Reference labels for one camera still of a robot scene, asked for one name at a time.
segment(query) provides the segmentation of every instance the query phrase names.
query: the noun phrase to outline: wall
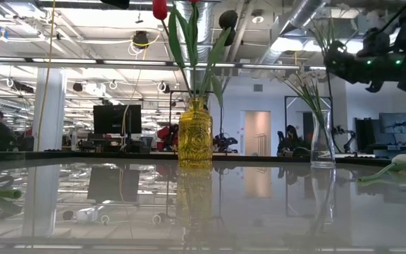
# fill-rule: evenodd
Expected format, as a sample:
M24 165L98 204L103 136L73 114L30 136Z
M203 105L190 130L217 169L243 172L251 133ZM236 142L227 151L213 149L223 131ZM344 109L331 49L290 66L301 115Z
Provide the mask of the wall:
M232 149L240 151L240 127L242 111L270 111L271 119L271 154L276 154L278 147L277 130L283 130L284 123L284 98L258 99L255 97L223 97L223 132L234 137L237 145L231 145ZM210 112L213 118L213 134L219 133L220 109L214 97L211 97Z
M262 84L263 92L253 92L254 84ZM319 90L321 96L326 96L325 84L321 84ZM223 132L238 140L237 145L231 145L232 149L240 151L240 127L242 111L270 111L271 112L271 154L276 156L278 147L277 131L285 132L285 96L296 94L286 85L269 79L253 79L232 77L223 94ZM296 102L288 108L288 124L299 125L297 133L303 135L302 112L308 111L304 102ZM209 98L209 111L213 118L213 134L220 131L220 107L215 96Z
M263 92L253 92L254 84L262 84ZM327 85L321 84L319 87L321 96L327 96ZM366 87L368 86L364 84L352 85L340 78L331 80L334 126L341 125L343 128L355 130L354 118L377 119L381 112L406 112L406 92L397 89L397 83L385 83L381 91L375 94L367 92ZM278 147L276 132L285 130L284 97L286 95L295 96L295 93L278 81L232 77L223 95L223 131L240 143L238 131L241 126L241 111L270 111L271 154L274 155ZM307 105L297 100L288 107L288 124L299 126L298 135L303 134L302 112L304 111L308 111ZM220 128L220 108L214 96L210 99L210 112L214 120L215 135L219 133ZM347 138L347 135L336 137L340 148L347 142ZM240 150L240 144L231 147Z

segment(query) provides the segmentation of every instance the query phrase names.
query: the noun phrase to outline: tulip stem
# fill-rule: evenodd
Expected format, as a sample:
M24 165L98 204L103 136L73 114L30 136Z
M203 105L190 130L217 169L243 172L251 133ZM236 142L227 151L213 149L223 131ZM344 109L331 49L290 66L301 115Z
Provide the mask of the tulip stem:
M168 35L168 29L167 29L166 23L163 20L161 20L161 22L162 22L162 26L164 27L164 30L166 31L167 37L169 37L170 35Z

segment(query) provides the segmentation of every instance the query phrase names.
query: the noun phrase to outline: reflective table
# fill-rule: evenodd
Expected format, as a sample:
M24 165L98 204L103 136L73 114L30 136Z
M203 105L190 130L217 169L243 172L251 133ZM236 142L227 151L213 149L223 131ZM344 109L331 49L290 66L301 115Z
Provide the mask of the reflective table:
M0 253L406 253L406 172L175 160L0 162Z

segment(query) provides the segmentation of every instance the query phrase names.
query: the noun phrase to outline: white flower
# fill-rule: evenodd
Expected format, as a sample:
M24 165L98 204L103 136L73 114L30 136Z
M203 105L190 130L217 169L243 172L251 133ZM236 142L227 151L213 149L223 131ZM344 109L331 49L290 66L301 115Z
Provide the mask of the white flower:
M273 76L278 80L283 80L286 77L286 71L285 70L278 70L275 73L273 73Z
M295 75L294 73L289 75L288 81L297 87L300 86L300 84L298 84L298 83L300 83L299 79L298 79L297 75Z
M298 62L297 65L299 66L300 73L304 73L305 72L305 66L303 65L303 63Z
M326 72L324 70L315 70L317 78L323 79L326 77Z

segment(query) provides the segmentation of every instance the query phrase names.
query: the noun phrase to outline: door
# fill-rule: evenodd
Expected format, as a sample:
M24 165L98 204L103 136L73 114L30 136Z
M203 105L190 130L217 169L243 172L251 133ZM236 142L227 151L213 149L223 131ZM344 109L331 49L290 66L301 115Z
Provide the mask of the door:
M246 111L244 119L246 156L271 156L271 112Z

